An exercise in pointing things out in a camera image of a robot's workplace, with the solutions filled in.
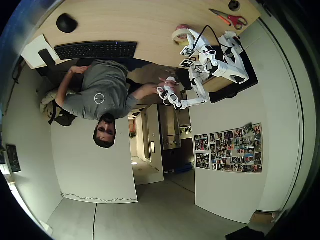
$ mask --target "man's arm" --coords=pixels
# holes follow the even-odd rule
[[[162,83],[160,83],[159,85],[155,84],[155,83],[146,83],[143,86],[141,86],[140,88],[138,88],[136,91],[134,91],[131,95],[137,99],[137,100],[141,100],[146,96],[152,95],[152,94],[159,94],[157,92],[157,87],[163,87],[165,84],[169,87],[171,87],[171,89],[176,92],[175,89],[175,82],[174,81],[167,81],[165,79],[159,78],[160,81],[162,81]]]
[[[68,73],[64,76],[55,97],[55,102],[60,107],[63,107],[65,102],[65,97],[68,91],[68,86],[74,74],[83,74],[86,70],[88,70],[90,66],[72,66],[70,67]]]
[[[122,117],[127,116],[132,111],[132,109],[134,109],[139,100],[151,94],[159,94],[157,92],[157,87],[164,87],[164,85],[166,84],[167,86],[171,87],[174,92],[176,92],[174,81],[166,82],[166,80],[162,78],[159,78],[159,80],[162,81],[162,83],[160,83],[159,85],[155,83],[146,83],[136,91],[131,93],[126,99],[125,111]]]

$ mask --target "man's hair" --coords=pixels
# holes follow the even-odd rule
[[[110,141],[102,141],[99,138],[97,138],[97,130],[98,130],[98,126],[95,128],[94,134],[93,134],[93,141],[95,142],[95,144],[97,144],[99,147],[104,149],[111,148],[115,144],[117,131],[114,130],[113,140],[110,142]]]

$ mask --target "tape roll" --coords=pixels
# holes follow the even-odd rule
[[[185,38],[185,39],[182,39],[182,38],[179,38],[179,36],[181,35],[191,35],[189,30],[188,29],[185,29],[185,28],[182,28],[182,29],[178,29],[176,31],[174,31],[172,33],[172,40],[174,42],[175,45],[178,45],[178,46],[188,46],[189,45],[189,42],[188,42],[188,39]]]

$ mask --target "logo on t-shirt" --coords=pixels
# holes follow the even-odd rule
[[[97,93],[95,96],[94,96],[94,102],[96,104],[103,104],[105,101],[105,96],[102,94],[102,93]]]

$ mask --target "photo collage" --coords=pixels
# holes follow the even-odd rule
[[[194,142],[196,151],[209,151],[209,141],[207,134],[195,135]]]
[[[196,153],[196,167],[201,169],[210,169],[210,156],[205,153]]]
[[[208,135],[196,135],[195,150],[208,151]],[[263,143],[261,124],[234,130],[209,134],[211,169],[225,172],[261,173],[263,164]]]

